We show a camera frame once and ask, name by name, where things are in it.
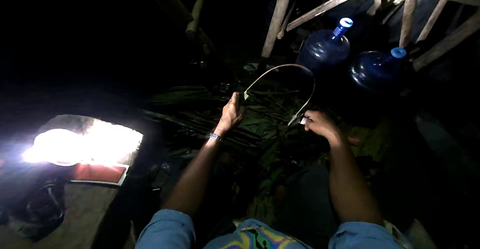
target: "thin flexible strip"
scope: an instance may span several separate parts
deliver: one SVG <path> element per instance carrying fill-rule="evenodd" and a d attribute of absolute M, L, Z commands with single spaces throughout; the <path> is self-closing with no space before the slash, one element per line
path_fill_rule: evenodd
<path fill-rule="evenodd" d="M 262 75 L 260 75 L 259 78 L 257 78 L 257 80 L 255 80 L 248 88 L 247 90 L 245 90 L 245 92 L 243 93 L 243 98 L 246 100 L 248 98 L 248 94 L 247 94 L 247 91 L 250 89 L 250 87 L 252 87 L 258 80 L 260 80 L 261 77 L 263 77 L 265 74 L 269 73 L 270 71 L 276 69 L 276 68 L 280 68 L 280 67 L 285 67 L 285 66 L 294 66 L 294 67 L 299 67 L 299 68 L 303 68 L 307 71 L 310 71 L 309 69 L 303 67 L 302 65 L 298 65 L 298 64 L 284 64 L 284 65 L 280 65 L 280 66 L 276 66 L 275 68 L 271 68 L 269 69 L 268 71 L 264 72 Z M 295 114 L 295 116 L 292 117 L 292 119 L 290 120 L 290 122 L 288 123 L 287 126 L 290 126 L 290 124 L 292 124 L 293 121 L 295 121 L 295 119 L 297 118 L 298 114 L 302 111 L 302 109 L 307 106 L 307 104 L 309 103 L 311 97 L 314 95 L 313 93 L 315 92 L 315 83 L 316 83 L 316 80 L 314 78 L 314 83 L 313 83 L 313 89 L 311 90 L 311 94 L 310 94 L 310 97 L 308 98 L 307 102 L 300 108 L 300 110 L 298 110 L 298 112 Z"/>

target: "hand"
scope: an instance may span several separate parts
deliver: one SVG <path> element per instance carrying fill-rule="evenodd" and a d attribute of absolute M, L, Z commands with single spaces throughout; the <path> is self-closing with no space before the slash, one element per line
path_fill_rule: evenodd
<path fill-rule="evenodd" d="M 238 92 L 234 92 L 229 103 L 223 107 L 222 117 L 220 118 L 219 124 L 215 129 L 216 132 L 220 130 L 223 133 L 226 133 L 234 128 L 235 125 L 240 123 L 243 118 L 245 108 L 243 106 L 239 106 L 239 99 L 240 94 Z"/>
<path fill-rule="evenodd" d="M 324 136 L 331 144 L 343 140 L 340 129 L 326 113 L 308 110 L 305 117 L 308 118 L 305 122 L 306 131 L 312 130 L 317 135 Z"/>

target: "water bottle cap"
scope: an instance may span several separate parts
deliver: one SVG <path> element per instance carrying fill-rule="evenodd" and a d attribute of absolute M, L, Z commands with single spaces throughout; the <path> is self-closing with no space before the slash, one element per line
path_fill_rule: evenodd
<path fill-rule="evenodd" d="M 353 24 L 352 19 L 350 18 L 341 18 L 340 19 L 340 25 L 343 27 L 351 27 Z"/>
<path fill-rule="evenodd" d="M 393 55 L 393 57 L 396 58 L 403 58 L 407 54 L 405 49 L 403 49 L 402 47 L 393 48 L 390 53 Z"/>

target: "printed shirt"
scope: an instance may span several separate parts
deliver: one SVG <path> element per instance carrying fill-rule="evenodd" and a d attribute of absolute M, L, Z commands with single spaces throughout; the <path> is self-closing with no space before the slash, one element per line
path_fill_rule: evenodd
<path fill-rule="evenodd" d="M 195 231 L 190 216 L 171 209 L 161 209 L 138 238 L 137 249 L 190 249 L 195 242 Z M 345 222 L 331 237 L 330 249 L 400 248 L 387 229 L 368 222 Z M 211 240 L 205 248 L 251 249 L 311 249 L 300 240 L 275 231 L 266 224 L 248 219 L 238 225 L 232 234 Z"/>

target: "wristwatch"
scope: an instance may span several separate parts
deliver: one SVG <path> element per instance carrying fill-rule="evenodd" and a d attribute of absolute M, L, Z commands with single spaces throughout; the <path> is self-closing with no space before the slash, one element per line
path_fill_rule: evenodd
<path fill-rule="evenodd" d="M 220 135 L 216 135 L 216 134 L 214 134 L 214 133 L 210 133 L 210 134 L 208 135 L 208 138 L 213 138 L 213 139 L 215 139 L 215 140 L 217 140 L 217 141 L 223 142 L 222 137 L 220 137 Z"/>

